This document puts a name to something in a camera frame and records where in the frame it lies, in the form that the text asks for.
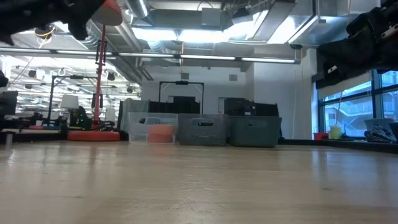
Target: white lamp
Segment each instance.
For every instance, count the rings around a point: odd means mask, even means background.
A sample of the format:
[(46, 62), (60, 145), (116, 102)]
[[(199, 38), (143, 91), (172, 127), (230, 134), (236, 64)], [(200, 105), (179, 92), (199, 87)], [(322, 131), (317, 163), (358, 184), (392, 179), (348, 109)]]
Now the white lamp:
[(79, 109), (79, 97), (73, 95), (63, 95), (61, 108), (65, 109)]

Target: metal frame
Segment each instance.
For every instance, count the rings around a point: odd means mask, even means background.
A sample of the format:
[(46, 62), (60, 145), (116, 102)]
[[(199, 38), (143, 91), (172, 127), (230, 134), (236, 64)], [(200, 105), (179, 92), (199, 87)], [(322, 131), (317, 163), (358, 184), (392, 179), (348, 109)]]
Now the metal frame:
[[(372, 89), (371, 89), (370, 94), (368, 91), (365, 91), (363, 93), (357, 93), (355, 95), (345, 96), (345, 97), (341, 98), (341, 102), (371, 96), (372, 104), (373, 104), (373, 118), (383, 118), (384, 117), (384, 108), (383, 108), (382, 95), (383, 95), (383, 93), (388, 93), (390, 91), (397, 91), (398, 84), (387, 86), (387, 87), (382, 87), (381, 86), (381, 75), (382, 74), (378, 74), (376, 70), (372, 70), (371, 75), (372, 75), (372, 80), (371, 80)], [(323, 99), (320, 99), (318, 101), (318, 123), (319, 123), (319, 126), (322, 127), (319, 129), (319, 132), (326, 131), (325, 106), (334, 104), (334, 103), (338, 103), (338, 102), (340, 102), (340, 99), (334, 99), (334, 100), (329, 100), (329, 101), (324, 101)]]
[(53, 94), (54, 94), (54, 88), (58, 85), (55, 84), (55, 79), (56, 78), (61, 78), (61, 80), (65, 79), (65, 78), (71, 78), (71, 77), (75, 77), (73, 75), (54, 75), (52, 76), (52, 81), (51, 81), (51, 91), (50, 91), (50, 102), (49, 102), (49, 114), (47, 115), (47, 125), (50, 125), (50, 120), (51, 120), (51, 110), (52, 110), (52, 98), (53, 98)]
[[(173, 83), (178, 85), (178, 81), (176, 82), (159, 82), (159, 97), (158, 97), (158, 102), (160, 103), (160, 96), (162, 94), (162, 84), (163, 83)], [(187, 85), (189, 84), (199, 84), (202, 87), (202, 91), (201, 91), (201, 113), (203, 114), (203, 108), (205, 107), (205, 83), (201, 83), (201, 82), (185, 82), (187, 83)]]

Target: black monitor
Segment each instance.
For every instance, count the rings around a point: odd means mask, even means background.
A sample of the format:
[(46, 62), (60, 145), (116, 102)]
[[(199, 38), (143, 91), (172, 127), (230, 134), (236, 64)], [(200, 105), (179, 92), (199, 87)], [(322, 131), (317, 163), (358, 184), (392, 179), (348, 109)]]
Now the black monitor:
[(0, 115), (14, 115), (17, 107), (18, 91), (0, 93)]

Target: window frame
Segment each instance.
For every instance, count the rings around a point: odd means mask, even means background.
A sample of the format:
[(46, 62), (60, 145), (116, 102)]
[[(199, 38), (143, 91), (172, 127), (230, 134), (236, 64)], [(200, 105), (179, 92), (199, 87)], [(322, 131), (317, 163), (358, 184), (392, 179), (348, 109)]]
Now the window frame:
[[(385, 93), (389, 93), (392, 91), (398, 91), (398, 84), (382, 87), (382, 75), (379, 74), (376, 70), (372, 70), (371, 72), (371, 91), (365, 91), (362, 93), (357, 93), (351, 96), (344, 96), (341, 98), (341, 102), (351, 101), (360, 98), (365, 98), (371, 96), (372, 105), (373, 105), (373, 118), (384, 118), (384, 104), (382, 96)], [(319, 123), (319, 132), (326, 131), (326, 119), (325, 119), (325, 106), (331, 105), (335, 103), (339, 103), (340, 99), (328, 100), (320, 99), (318, 101), (318, 123)]]

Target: orange round base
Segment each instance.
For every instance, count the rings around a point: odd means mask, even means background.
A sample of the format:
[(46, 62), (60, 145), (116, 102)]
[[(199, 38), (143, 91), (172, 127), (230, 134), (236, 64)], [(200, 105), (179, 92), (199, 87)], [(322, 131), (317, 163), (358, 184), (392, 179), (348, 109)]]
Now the orange round base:
[(71, 141), (120, 141), (120, 134), (110, 131), (70, 131)]

